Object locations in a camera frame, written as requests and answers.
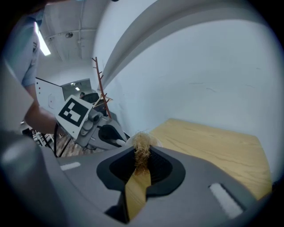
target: wooden table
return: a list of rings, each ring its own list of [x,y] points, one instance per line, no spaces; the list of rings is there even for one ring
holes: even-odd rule
[[[169,119],[151,131],[163,147],[208,160],[241,182],[255,196],[271,192],[269,165],[256,136]],[[150,176],[132,176],[126,184],[130,218],[146,202]]]

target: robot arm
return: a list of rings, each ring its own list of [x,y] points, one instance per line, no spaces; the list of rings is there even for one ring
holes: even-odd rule
[[[75,143],[88,149],[111,150],[121,147],[116,141],[127,141],[120,125],[93,109],[93,105],[71,95],[56,116],[61,128]]]

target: dried grass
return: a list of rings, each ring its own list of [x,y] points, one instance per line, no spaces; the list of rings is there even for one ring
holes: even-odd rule
[[[157,139],[146,133],[137,133],[132,140],[132,145],[135,148],[135,175],[147,174],[148,159],[150,157],[150,145],[157,145]]]

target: ceiling light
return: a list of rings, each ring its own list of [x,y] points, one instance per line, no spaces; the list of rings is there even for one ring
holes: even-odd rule
[[[41,35],[41,33],[39,31],[39,26],[37,25],[36,22],[35,22],[35,32],[36,32],[36,34],[39,38],[39,46],[40,46],[41,51],[43,52],[43,54],[45,56],[50,55],[51,53],[50,53],[50,51],[49,51],[49,49],[48,49],[48,47],[47,47],[47,45],[46,45],[46,43],[43,39],[43,36]]]

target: black cable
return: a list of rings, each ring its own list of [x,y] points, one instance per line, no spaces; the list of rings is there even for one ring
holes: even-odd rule
[[[70,138],[70,139],[68,140],[68,142],[65,144],[65,146],[63,147],[63,149],[62,149],[62,151],[60,152],[60,154],[58,155],[58,157],[61,157],[61,156],[62,156],[63,152],[65,151],[65,149],[66,149],[67,145],[70,143],[70,141],[71,141],[71,138]]]
[[[46,134],[41,133],[41,135],[43,136],[43,140],[44,140],[44,142],[46,143],[46,145],[52,150],[51,146],[49,145],[48,141],[47,141],[46,138],[45,138],[45,135],[46,135]]]
[[[58,124],[56,123],[55,128],[54,128],[54,150],[53,150],[55,157],[57,157],[57,155],[56,155],[57,130],[58,130]]]

